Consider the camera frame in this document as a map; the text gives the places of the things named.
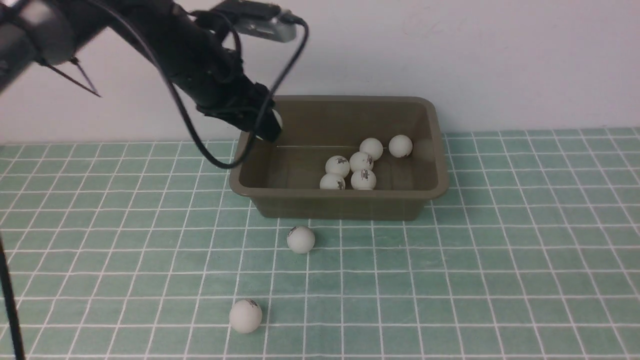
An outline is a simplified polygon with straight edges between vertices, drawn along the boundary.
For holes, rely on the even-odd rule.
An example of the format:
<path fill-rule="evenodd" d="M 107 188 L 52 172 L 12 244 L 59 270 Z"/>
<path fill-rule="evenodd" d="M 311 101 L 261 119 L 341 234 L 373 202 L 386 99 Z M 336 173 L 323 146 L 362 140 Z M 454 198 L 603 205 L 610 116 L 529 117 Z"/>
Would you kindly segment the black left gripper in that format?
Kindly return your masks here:
<path fill-rule="evenodd" d="M 229 19 L 211 9 L 187 11 L 174 0 L 110 0 L 107 4 L 139 32 L 144 44 L 118 20 L 112 23 L 115 32 L 144 56 L 146 48 L 151 48 L 168 79 L 204 116 L 254 132 L 263 141 L 277 141 L 282 131 L 272 114 L 275 101 L 265 85 L 245 75 L 240 48 L 223 46 L 227 35 L 236 32 Z"/>

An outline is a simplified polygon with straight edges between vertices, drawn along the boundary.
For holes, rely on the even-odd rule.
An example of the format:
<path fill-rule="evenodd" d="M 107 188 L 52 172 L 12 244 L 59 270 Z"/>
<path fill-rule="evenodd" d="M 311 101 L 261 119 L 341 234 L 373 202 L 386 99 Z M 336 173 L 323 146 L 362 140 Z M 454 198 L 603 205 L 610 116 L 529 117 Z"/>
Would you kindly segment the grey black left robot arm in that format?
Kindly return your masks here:
<path fill-rule="evenodd" d="M 57 66 L 70 61 L 106 28 L 138 53 L 144 46 L 121 22 L 139 32 L 167 79 L 204 116 L 274 142 L 282 125 L 265 85 L 251 81 L 236 51 L 221 36 L 193 20 L 173 0 L 19 0 L 1 7 L 1 88 L 6 89 L 31 63 Z"/>

